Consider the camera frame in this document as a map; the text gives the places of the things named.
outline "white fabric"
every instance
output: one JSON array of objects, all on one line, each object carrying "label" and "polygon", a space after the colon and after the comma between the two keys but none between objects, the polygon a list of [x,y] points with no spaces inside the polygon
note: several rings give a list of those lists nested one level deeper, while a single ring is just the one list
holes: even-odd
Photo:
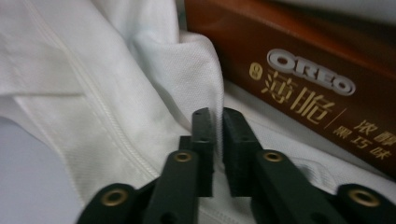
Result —
[{"label": "white fabric", "polygon": [[[210,108],[220,141],[219,62],[207,38],[179,30],[182,8],[173,0],[0,1],[0,116],[58,153],[83,203],[108,184],[140,188],[158,176],[197,109]],[[292,123],[293,133],[289,122],[268,119],[278,114],[268,105],[226,87],[225,104],[313,184],[334,192],[361,183],[396,202],[395,184],[375,169],[339,148],[334,156],[362,168],[322,152],[337,147],[310,145],[304,127]],[[229,197],[219,164],[218,156],[215,198],[201,200],[200,223],[253,223],[248,200]]]}]

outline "black plastic part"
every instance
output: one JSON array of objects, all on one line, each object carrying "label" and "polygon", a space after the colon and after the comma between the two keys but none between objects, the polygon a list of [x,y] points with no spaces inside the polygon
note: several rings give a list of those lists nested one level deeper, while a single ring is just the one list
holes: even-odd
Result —
[{"label": "black plastic part", "polygon": [[136,190],[129,185],[112,184],[101,189],[85,207],[78,224],[123,224],[135,223],[131,208]]},{"label": "black plastic part", "polygon": [[214,149],[214,131],[210,119],[208,108],[195,111],[192,114],[192,134],[191,134],[191,150],[199,155],[199,197],[212,197],[213,185],[213,149]]},{"label": "black plastic part", "polygon": [[262,192],[259,183],[253,187],[250,201],[251,212],[258,224],[279,224],[274,207]]},{"label": "black plastic part", "polygon": [[334,206],[349,223],[396,223],[395,205],[372,189],[357,184],[343,185],[334,199]]},{"label": "black plastic part", "polygon": [[178,150],[191,150],[191,136],[180,136]]},{"label": "black plastic part", "polygon": [[278,224],[347,223],[283,153],[274,150],[258,152],[255,174],[261,190],[251,205],[256,220],[265,218],[257,205],[262,202],[263,207],[271,204],[271,212],[275,213],[275,223]]},{"label": "black plastic part", "polygon": [[198,155],[179,150],[169,155],[148,204],[144,224],[197,223]]},{"label": "black plastic part", "polygon": [[233,197],[251,197],[253,162],[262,150],[244,116],[231,108],[223,110],[223,162]]}]

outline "brown box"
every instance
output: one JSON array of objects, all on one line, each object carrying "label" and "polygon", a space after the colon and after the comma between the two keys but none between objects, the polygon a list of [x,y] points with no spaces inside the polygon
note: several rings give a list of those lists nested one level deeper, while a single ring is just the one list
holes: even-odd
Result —
[{"label": "brown box", "polygon": [[235,84],[396,178],[396,29],[264,0],[186,0]]}]

